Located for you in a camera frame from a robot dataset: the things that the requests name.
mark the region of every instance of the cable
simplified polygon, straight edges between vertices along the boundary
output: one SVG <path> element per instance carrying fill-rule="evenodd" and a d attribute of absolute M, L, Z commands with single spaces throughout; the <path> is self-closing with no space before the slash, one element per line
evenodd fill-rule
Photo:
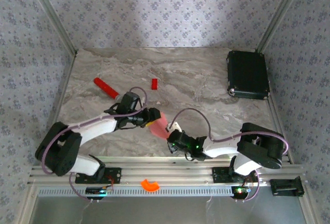
<path fill-rule="evenodd" d="M 206 121 L 207 123 L 207 126 L 208 126 L 208 137 L 210 138 L 211 141 L 215 142 L 215 143 L 221 143 L 221 142 L 227 142 L 227 141 L 230 141 L 234 138 L 237 138 L 237 137 L 240 137 L 240 136 L 244 136 L 244 135 L 267 135 L 267 136 L 272 136 L 272 137 L 275 137 L 277 139 L 280 139 L 284 144 L 285 144 L 285 149 L 284 149 L 284 152 L 283 154 L 286 154 L 288 149 L 289 149 L 289 144 L 288 142 L 283 138 L 281 137 L 280 135 L 277 135 L 275 133 L 272 133 L 272 132 L 265 132 L 265 131 L 248 131 L 248 132 L 242 132 L 242 133 L 238 133 L 238 134 L 235 134 L 235 135 L 232 135 L 232 136 L 229 136 L 229 137 L 226 137 L 224 139 L 220 139 L 220 140 L 215 140 L 212 138 L 211 136 L 211 124 L 210 124 L 210 121 L 207 119 L 207 117 L 200 111 L 200 110 L 197 110 L 196 108 L 191 108 L 191 107 L 188 107 L 188 108 L 184 108 L 182 109 L 181 111 L 179 111 L 175 117 L 173 118 L 172 122 L 171 122 L 171 125 L 169 126 L 169 129 L 172 128 L 175 120 L 177 119 L 177 117 L 183 113 L 184 111 L 186 110 L 193 110 L 193 111 L 196 111 L 198 112 Z"/>
<path fill-rule="evenodd" d="M 141 99 L 139 99 L 140 108 L 142 107 Z"/>
<path fill-rule="evenodd" d="M 88 202 L 91 202 L 91 200 L 89 200 L 87 197 L 84 197 L 83 195 L 81 195 L 77 189 L 73 186 L 73 183 L 72 183 L 72 180 L 71 180 L 71 177 L 75 175 L 75 173 L 70 173 L 70 176 L 69 176 L 69 184 L 71 186 L 71 189 L 74 191 L 74 193 L 80 197 L 81 199 L 83 199 L 84 201 L 88 201 Z"/>
<path fill-rule="evenodd" d="M 193 158 L 191 158 L 191 160 L 189 160 L 186 153 L 185 153 L 185 158 L 186 158 L 187 161 L 194 161 L 195 160 Z"/>
<path fill-rule="evenodd" d="M 110 180 L 111 180 L 111 184 L 110 185 L 107 185 L 106 187 L 105 187 L 105 189 L 107 189 L 108 187 L 110 187 L 111 186 L 111 188 L 112 188 L 112 191 L 113 191 L 113 178 L 112 178 L 112 176 L 111 175 L 109 175 L 109 178 L 110 178 Z"/>
<path fill-rule="evenodd" d="M 255 170 L 255 172 L 256 172 L 257 180 L 258 180 L 257 189 L 256 189 L 255 193 L 252 195 L 252 197 L 248 198 L 248 196 L 247 196 L 243 201 L 250 201 L 250 200 L 252 200 L 253 198 L 255 198 L 255 197 L 257 196 L 257 194 L 258 194 L 258 192 L 259 192 L 259 189 L 260 189 L 260 182 L 259 182 L 260 178 L 259 178 L 259 173 L 257 172 L 257 170 Z"/>
<path fill-rule="evenodd" d="M 135 129 L 135 128 L 137 128 L 137 126 L 127 127 L 127 128 L 120 128 L 120 130 L 132 130 L 132 129 Z"/>
<path fill-rule="evenodd" d="M 55 143 L 55 141 L 57 141 L 57 139 L 63 135 L 64 133 L 66 133 L 67 131 L 69 130 L 73 130 L 73 129 L 80 129 L 82 127 L 85 127 L 85 126 L 88 126 L 88 125 L 91 125 L 91 124 L 94 124 L 98 121 L 101 121 L 103 119 L 107 119 L 107 118 L 114 118 L 114 117 L 129 117 L 129 116 L 133 116 L 139 112 L 141 112 L 144 108 L 146 108 L 146 104 L 147 104 L 147 99 L 148 99 L 148 96 L 147 96 L 147 93 L 146 91 L 141 88 L 141 87 L 133 87 L 131 88 L 129 91 L 132 91 L 133 89 L 140 89 L 144 95 L 145 95 L 145 102 L 142 106 L 141 109 L 133 112 L 133 113 L 130 113 L 130 114 L 115 114 L 115 115 L 105 115 L 105 116 L 101 116 L 101 117 L 97 117 L 95 119 L 92 119 L 92 120 L 89 120 L 89 121 L 86 121 L 82 124 L 79 124 L 79 125 L 75 125 L 75 126 L 71 126 L 71 127 L 67 127 L 66 129 L 60 131 L 56 136 L 54 136 L 54 138 L 51 140 L 51 142 L 47 145 L 47 147 L 45 148 L 45 151 L 42 155 L 42 158 L 41 158 L 41 167 L 42 167 L 42 170 L 44 171 L 45 174 L 52 174 L 53 172 L 52 171 L 48 171 L 47 168 L 46 168 L 46 165 L 45 165 L 45 160 L 46 160 L 46 156 L 51 148 L 51 146 Z"/>
<path fill-rule="evenodd" d="M 253 188 L 253 179 L 250 175 L 244 179 L 243 184 L 242 184 L 241 187 L 245 186 L 245 184 L 248 182 L 247 179 L 249 180 L 250 183 L 252 183 L 252 188 Z"/>

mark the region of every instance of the patterned wallpaper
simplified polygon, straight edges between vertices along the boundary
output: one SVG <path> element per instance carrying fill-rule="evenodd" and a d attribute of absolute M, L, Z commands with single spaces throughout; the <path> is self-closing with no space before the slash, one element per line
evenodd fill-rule
<path fill-rule="evenodd" d="M 265 55 L 292 152 L 330 223 L 330 0 L 294 0 Z"/>
<path fill-rule="evenodd" d="M 37 0 L 0 10 L 0 223 L 12 223 L 71 58 Z"/>
<path fill-rule="evenodd" d="M 279 0 L 51 0 L 76 48 L 256 48 Z"/>

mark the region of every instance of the pink object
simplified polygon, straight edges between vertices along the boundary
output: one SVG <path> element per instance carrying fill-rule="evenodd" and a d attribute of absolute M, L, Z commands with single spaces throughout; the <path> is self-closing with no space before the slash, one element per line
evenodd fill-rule
<path fill-rule="evenodd" d="M 167 121 L 164 113 L 161 112 L 160 117 L 161 118 L 154 121 L 148 127 L 150 128 L 152 135 L 155 135 L 157 137 L 160 137 L 160 138 L 163 138 L 166 140 L 170 136 L 170 133 L 168 131 L 166 131 L 166 127 L 169 124 L 169 122 Z"/>

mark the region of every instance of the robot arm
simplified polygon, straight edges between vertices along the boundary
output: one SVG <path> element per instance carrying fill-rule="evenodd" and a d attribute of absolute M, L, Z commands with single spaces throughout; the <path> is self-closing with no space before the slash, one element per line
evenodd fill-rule
<path fill-rule="evenodd" d="M 138 103 L 141 104 L 139 96 L 127 92 L 120 103 L 114 104 L 95 118 L 76 124 L 66 125 L 62 122 L 53 124 L 38 147 L 36 158 L 42 161 L 46 147 L 50 145 L 56 135 L 63 132 L 50 146 L 45 157 L 45 165 L 57 176 L 67 173 L 82 173 L 94 177 L 96 181 L 99 180 L 104 174 L 105 164 L 94 156 L 79 155 L 80 146 L 99 135 L 124 129 L 128 123 L 143 128 L 160 118 L 160 112 L 156 108 L 144 108 L 137 113 L 135 108 Z"/>
<path fill-rule="evenodd" d="M 268 132 L 282 136 L 251 123 L 243 124 L 240 131 L 243 133 Z M 224 154 L 236 154 L 230 166 L 232 171 L 239 175 L 247 176 L 262 166 L 271 169 L 279 169 L 282 166 L 283 142 L 273 136 L 251 134 L 233 138 L 227 142 L 213 142 L 206 136 L 193 138 L 186 135 L 177 123 L 174 123 L 170 132 L 168 138 L 170 152 L 182 151 L 190 154 L 192 159 L 200 161 Z"/>

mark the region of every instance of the black suitcase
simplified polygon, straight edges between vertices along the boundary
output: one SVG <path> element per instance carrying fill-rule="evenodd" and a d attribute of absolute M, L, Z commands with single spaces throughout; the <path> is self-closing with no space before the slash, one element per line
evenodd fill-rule
<path fill-rule="evenodd" d="M 229 95 L 251 99 L 267 99 L 270 96 L 263 54 L 232 50 L 227 56 L 227 66 Z"/>

